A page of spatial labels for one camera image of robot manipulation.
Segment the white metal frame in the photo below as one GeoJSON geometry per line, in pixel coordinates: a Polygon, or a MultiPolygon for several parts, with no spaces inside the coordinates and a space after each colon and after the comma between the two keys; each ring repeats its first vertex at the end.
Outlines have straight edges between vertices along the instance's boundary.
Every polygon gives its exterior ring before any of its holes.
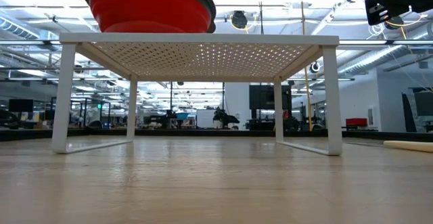
{"type": "Polygon", "coordinates": [[[112,143],[102,143],[98,145],[90,145],[82,148],[68,148],[68,125],[69,125],[69,108],[70,97],[72,93],[72,78],[74,76],[74,63],[76,44],[63,44],[62,62],[60,64],[59,85],[57,91],[57,99],[55,102],[55,116],[53,126],[53,137],[51,139],[51,149],[57,154],[71,154],[104,148],[113,145],[131,143],[135,136],[135,104],[137,101],[137,77],[131,77],[131,92],[129,104],[129,117],[127,138],[124,141],[115,141],[112,143]]]}
{"type": "Polygon", "coordinates": [[[302,36],[302,35],[220,35],[220,34],[122,34],[122,33],[65,33],[61,34],[60,42],[64,45],[62,50],[62,64],[60,66],[60,81],[58,87],[58,100],[54,120],[52,148],[55,153],[69,154],[102,148],[134,140],[135,113],[137,103],[138,81],[197,81],[197,82],[274,82],[275,83],[275,136],[276,142],[302,150],[308,150],[328,156],[337,156],[342,153],[342,134],[340,126],[340,95],[338,89],[338,73],[336,47],[339,38],[333,36],[302,36]],[[114,58],[98,48],[98,43],[227,43],[227,44],[255,44],[255,45],[309,45],[297,58],[288,61],[287,66],[273,76],[266,77],[237,77],[228,76],[154,76],[149,74],[146,78],[135,74],[132,69],[117,62],[114,58]],[[85,148],[69,150],[66,138],[68,133],[68,112],[70,94],[72,90],[72,76],[75,53],[79,52],[89,59],[101,64],[111,71],[131,81],[129,117],[127,139],[118,143],[106,143],[85,148]],[[290,78],[311,62],[323,56],[325,65],[325,86],[327,89],[327,116],[328,150],[296,145],[284,142],[283,138],[283,108],[281,82],[290,78]]]}

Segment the ceiling duct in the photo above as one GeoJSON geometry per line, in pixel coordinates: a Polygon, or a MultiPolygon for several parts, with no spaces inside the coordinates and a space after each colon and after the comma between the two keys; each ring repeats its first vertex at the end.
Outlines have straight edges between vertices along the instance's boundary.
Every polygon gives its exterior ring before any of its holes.
{"type": "MultiPolygon", "coordinates": [[[[0,29],[10,32],[18,37],[21,37],[26,40],[58,40],[59,36],[52,33],[48,30],[39,30],[38,28],[30,27],[27,24],[24,24],[23,22],[5,15],[0,14],[0,29]]],[[[39,45],[42,49],[48,49],[50,51],[57,51],[58,47],[46,44],[46,45],[39,45]]]]}
{"type": "Polygon", "coordinates": [[[15,18],[0,14],[0,28],[23,39],[39,39],[39,32],[15,18]]]}
{"type": "MultiPolygon", "coordinates": [[[[409,32],[408,39],[433,39],[433,23],[428,22],[415,30],[409,32]]],[[[338,69],[339,74],[358,74],[366,72],[376,66],[382,65],[390,60],[399,59],[409,54],[409,48],[405,45],[393,45],[379,51],[370,51],[338,69]]]]}

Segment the desk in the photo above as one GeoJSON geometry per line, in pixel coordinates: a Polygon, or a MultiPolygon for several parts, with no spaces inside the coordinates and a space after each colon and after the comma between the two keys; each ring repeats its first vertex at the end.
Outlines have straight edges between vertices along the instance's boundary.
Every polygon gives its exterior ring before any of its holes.
{"type": "Polygon", "coordinates": [[[195,118],[170,118],[169,129],[178,129],[179,123],[181,129],[195,129],[196,119],[195,118]]]}
{"type": "Polygon", "coordinates": [[[433,123],[433,121],[431,121],[431,120],[425,121],[426,125],[424,125],[424,127],[426,128],[427,133],[433,132],[433,124],[432,123],[433,123]]]}

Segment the ceiling pipe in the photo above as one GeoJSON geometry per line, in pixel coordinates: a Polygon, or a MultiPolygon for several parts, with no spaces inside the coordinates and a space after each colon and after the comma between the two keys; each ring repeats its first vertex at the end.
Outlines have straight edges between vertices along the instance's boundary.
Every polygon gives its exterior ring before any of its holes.
{"type": "Polygon", "coordinates": [[[45,66],[45,67],[48,66],[48,64],[46,64],[45,62],[42,62],[42,61],[40,61],[40,60],[38,60],[36,58],[32,58],[30,56],[27,56],[27,55],[25,55],[23,53],[20,53],[20,52],[17,52],[17,51],[13,51],[13,50],[8,49],[6,47],[0,47],[0,51],[4,51],[6,53],[10,53],[10,54],[16,56],[18,59],[20,59],[22,61],[25,61],[25,62],[28,62],[28,63],[31,63],[31,64],[39,64],[39,65],[42,65],[42,66],[45,66]]]}
{"type": "Polygon", "coordinates": [[[427,55],[427,54],[421,55],[421,56],[419,56],[419,57],[417,57],[417,58],[415,58],[415,59],[413,59],[411,61],[408,61],[408,62],[405,62],[405,63],[401,63],[399,65],[396,65],[396,66],[384,69],[384,72],[392,72],[392,71],[395,71],[395,70],[398,70],[398,69],[403,69],[406,66],[410,66],[412,64],[417,64],[417,63],[423,62],[425,60],[429,60],[430,58],[433,58],[433,55],[427,55]]]}
{"type": "MultiPolygon", "coordinates": [[[[21,70],[22,68],[14,68],[14,67],[0,67],[1,70],[21,70]]],[[[44,71],[58,71],[59,68],[28,68],[27,70],[44,70],[44,71]]],[[[107,68],[74,68],[74,71],[109,71],[107,68]]]]}
{"type": "MultiPolygon", "coordinates": [[[[420,26],[412,30],[407,35],[408,39],[433,39],[433,23],[420,26]]],[[[389,46],[379,51],[370,51],[338,69],[339,74],[358,74],[366,72],[376,66],[382,65],[390,60],[399,59],[404,55],[410,54],[410,50],[405,45],[389,46]]]]}
{"type": "Polygon", "coordinates": [[[0,29],[10,32],[23,39],[38,39],[39,31],[22,24],[20,21],[5,14],[0,14],[0,29]]]}

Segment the black monitor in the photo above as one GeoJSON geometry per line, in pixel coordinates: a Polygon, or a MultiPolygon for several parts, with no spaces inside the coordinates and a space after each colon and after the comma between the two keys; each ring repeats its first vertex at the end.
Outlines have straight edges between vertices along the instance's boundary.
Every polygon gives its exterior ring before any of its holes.
{"type": "Polygon", "coordinates": [[[46,110],[43,120],[54,120],[55,110],[46,110]]]}
{"type": "Polygon", "coordinates": [[[415,103],[417,105],[418,116],[433,116],[433,93],[415,93],[415,103]]]}
{"type": "MultiPolygon", "coordinates": [[[[283,110],[288,110],[292,107],[292,87],[290,85],[284,85],[281,87],[281,92],[283,93],[283,95],[281,95],[283,110]]],[[[250,109],[274,110],[275,99],[273,86],[250,85],[250,109]]]]}
{"type": "Polygon", "coordinates": [[[32,99],[10,99],[9,100],[10,112],[33,112],[32,99]]]}

